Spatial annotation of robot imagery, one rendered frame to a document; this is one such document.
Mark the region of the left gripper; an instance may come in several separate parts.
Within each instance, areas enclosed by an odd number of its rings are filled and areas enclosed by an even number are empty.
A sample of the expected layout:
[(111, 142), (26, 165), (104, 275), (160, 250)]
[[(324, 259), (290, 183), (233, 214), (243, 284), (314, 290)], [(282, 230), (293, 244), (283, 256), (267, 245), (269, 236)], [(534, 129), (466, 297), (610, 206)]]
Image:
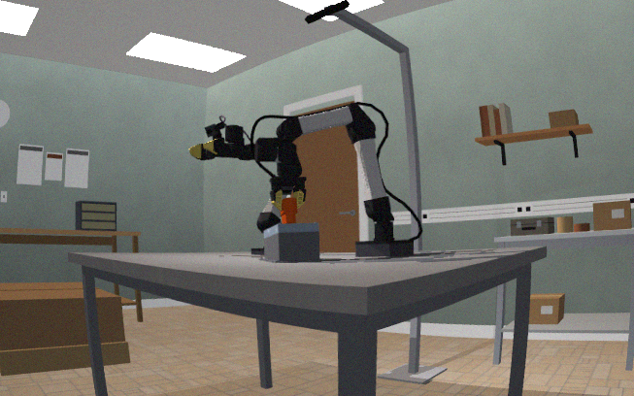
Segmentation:
[(306, 177), (297, 177), (297, 163), (294, 163), (294, 162), (279, 163), (279, 176), (270, 179), (271, 189), (272, 189), (272, 191), (270, 191), (270, 195), (271, 195), (272, 204), (281, 211), (282, 197), (283, 197), (282, 186), (295, 185), (295, 187), (293, 187), (293, 198), (296, 198), (297, 210), (298, 210), (305, 203), (306, 189), (304, 188), (305, 188), (306, 180), (307, 180)]

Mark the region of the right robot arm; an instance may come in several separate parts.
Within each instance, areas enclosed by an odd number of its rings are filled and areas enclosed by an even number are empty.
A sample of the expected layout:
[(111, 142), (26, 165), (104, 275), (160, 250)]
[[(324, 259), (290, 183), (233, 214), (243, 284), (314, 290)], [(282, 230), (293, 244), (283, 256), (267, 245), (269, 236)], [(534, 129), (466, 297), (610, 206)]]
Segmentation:
[[(245, 145), (245, 139), (243, 138), (243, 127), (239, 125), (227, 125), (222, 123), (219, 125), (212, 124), (205, 127), (208, 138), (213, 136), (213, 140), (222, 138), (220, 129), (225, 128), (225, 142), (230, 146), (230, 153), (227, 157), (239, 158), (240, 160), (254, 160), (251, 154), (251, 145)], [(230, 144), (232, 143), (232, 144)], [(297, 152), (296, 152), (297, 155)], [(297, 177), (302, 174), (302, 167), (297, 155)], [(280, 220), (281, 212), (271, 203), (271, 198), (264, 209), (263, 213), (260, 213), (257, 220), (257, 228), (264, 233), (265, 229), (268, 229), (278, 223)]]

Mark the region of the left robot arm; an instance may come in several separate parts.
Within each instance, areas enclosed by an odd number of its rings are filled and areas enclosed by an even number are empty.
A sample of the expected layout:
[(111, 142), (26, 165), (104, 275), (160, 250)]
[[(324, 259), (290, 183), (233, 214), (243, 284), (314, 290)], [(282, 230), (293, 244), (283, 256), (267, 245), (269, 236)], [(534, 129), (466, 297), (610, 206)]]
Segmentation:
[(278, 138), (258, 138), (255, 141), (255, 161), (275, 162), (278, 154), (280, 162), (297, 161), (296, 145), (292, 143), (296, 138), (340, 125), (346, 125), (351, 143), (354, 144), (358, 155), (365, 188), (365, 212), (374, 222), (377, 221), (374, 241), (355, 242), (355, 244), (413, 243), (414, 240), (394, 241), (392, 221), (394, 217), (391, 213), (389, 198), (385, 194), (376, 154), (376, 126), (356, 103), (325, 113), (284, 120), (276, 130)]

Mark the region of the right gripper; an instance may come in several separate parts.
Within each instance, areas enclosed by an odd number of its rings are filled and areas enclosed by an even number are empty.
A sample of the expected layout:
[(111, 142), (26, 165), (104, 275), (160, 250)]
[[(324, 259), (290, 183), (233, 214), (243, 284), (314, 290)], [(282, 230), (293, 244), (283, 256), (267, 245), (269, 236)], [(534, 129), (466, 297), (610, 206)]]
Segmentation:
[[(199, 144), (189, 149), (190, 154), (200, 160), (209, 160), (215, 157), (227, 157), (230, 153), (230, 146), (225, 143), (224, 138), (217, 138), (206, 144)], [(193, 155), (194, 154), (194, 155)], [(220, 155), (218, 155), (220, 154)]]

